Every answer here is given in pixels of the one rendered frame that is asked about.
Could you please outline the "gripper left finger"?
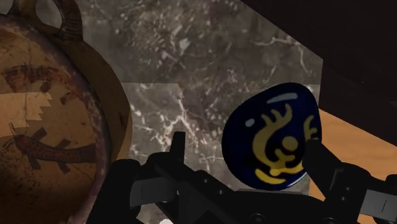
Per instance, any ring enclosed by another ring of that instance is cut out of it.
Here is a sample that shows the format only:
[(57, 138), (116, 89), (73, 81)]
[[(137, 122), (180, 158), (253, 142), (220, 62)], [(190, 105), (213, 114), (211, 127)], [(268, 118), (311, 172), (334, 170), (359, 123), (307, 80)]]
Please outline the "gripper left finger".
[(240, 224), (230, 206), (232, 190), (205, 171), (184, 163), (185, 133), (175, 132), (168, 152), (150, 155), (144, 165), (113, 162), (87, 224), (143, 224), (141, 206), (155, 204), (173, 224)]

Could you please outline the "brown painted fish bowl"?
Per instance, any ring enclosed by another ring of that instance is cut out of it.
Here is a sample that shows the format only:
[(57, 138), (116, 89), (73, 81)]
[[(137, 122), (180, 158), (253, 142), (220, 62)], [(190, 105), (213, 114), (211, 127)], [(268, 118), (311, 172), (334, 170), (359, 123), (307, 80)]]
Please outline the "brown painted fish bowl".
[(131, 142), (130, 106), (110, 65), (83, 39), (75, 0), (0, 13), (0, 224), (85, 224), (111, 162)]

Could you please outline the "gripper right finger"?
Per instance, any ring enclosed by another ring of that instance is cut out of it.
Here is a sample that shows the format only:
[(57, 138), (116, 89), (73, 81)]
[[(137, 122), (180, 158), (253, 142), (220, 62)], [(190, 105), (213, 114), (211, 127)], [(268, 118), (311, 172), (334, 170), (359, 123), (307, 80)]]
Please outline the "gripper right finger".
[(320, 140), (305, 145), (302, 165), (324, 195), (324, 224), (358, 224), (371, 216), (376, 224), (397, 224), (397, 174), (385, 180), (340, 161)]

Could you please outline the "dark robot stand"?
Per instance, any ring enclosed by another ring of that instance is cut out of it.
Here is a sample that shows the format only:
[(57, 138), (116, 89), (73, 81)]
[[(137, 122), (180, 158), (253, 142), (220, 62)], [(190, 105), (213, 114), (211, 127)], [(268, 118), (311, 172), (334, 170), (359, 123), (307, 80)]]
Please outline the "dark robot stand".
[(319, 107), (397, 146), (397, 0), (242, 0), (323, 60)]

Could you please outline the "blue yellow patterned oval stone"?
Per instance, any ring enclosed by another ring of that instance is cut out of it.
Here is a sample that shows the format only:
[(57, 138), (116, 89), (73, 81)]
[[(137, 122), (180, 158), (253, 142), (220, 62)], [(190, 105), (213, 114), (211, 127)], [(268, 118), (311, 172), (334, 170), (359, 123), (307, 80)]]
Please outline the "blue yellow patterned oval stone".
[(226, 121), (221, 147), (230, 172), (245, 185), (287, 189), (307, 172), (305, 143), (322, 138), (316, 98), (299, 83), (274, 85), (239, 105)]

